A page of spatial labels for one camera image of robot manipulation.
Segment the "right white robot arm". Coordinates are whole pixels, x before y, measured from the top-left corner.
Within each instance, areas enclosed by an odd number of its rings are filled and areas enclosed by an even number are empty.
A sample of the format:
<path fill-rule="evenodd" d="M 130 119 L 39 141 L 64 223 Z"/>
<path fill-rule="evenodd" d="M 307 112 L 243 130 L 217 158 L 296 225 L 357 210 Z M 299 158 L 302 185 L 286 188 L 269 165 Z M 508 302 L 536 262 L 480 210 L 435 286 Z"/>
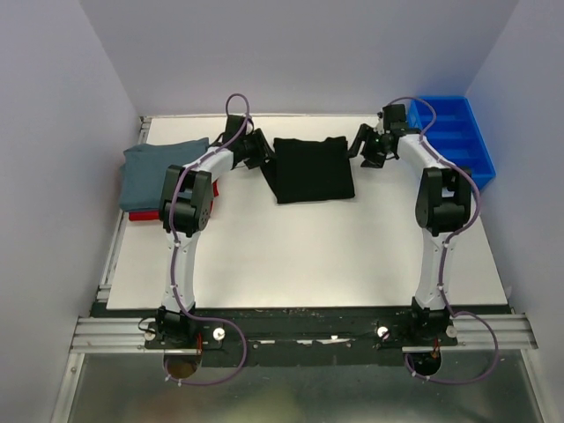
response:
<path fill-rule="evenodd" d="M 419 177 L 415 219 L 422 230 L 423 256 L 405 334 L 415 345 L 425 345 L 454 316 L 448 301 L 449 252 L 456 246 L 456 237 L 479 216 L 479 189 L 471 171 L 447 160 L 427 141 L 426 133 L 437 118 L 433 107 L 416 99 L 431 112 L 430 123 L 420 130 L 408 123 L 405 100 L 400 97 L 384 106 L 374 127 L 361 124 L 348 155 L 361 156 L 360 165 L 373 169 L 389 160 L 402 160 Z"/>

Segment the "black floral print t-shirt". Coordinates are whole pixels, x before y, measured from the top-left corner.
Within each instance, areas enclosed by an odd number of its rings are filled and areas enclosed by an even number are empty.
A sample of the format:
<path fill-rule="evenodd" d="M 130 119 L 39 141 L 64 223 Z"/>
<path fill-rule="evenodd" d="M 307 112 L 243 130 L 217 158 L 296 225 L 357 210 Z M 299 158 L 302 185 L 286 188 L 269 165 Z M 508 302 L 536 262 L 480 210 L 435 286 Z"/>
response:
<path fill-rule="evenodd" d="M 273 145 L 275 157 L 261 171 L 278 204 L 355 197 L 345 137 L 323 141 L 276 138 Z"/>

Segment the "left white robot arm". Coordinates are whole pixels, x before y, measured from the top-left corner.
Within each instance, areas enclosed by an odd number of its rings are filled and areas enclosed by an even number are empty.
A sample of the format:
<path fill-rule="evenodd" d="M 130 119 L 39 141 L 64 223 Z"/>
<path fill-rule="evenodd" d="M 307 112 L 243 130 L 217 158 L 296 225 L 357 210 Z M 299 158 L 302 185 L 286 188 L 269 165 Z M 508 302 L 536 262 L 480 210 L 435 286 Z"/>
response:
<path fill-rule="evenodd" d="M 167 233 L 170 259 L 160 313 L 166 318 L 179 316 L 165 328 L 165 337 L 173 346 L 187 347 L 196 335 L 194 324 L 184 318 L 195 306 L 197 243 L 211 217 L 213 184 L 239 164 L 253 169 L 272 158 L 273 151 L 252 119 L 246 115 L 229 115 L 224 132 L 201 157 L 167 168 L 159 217 Z"/>

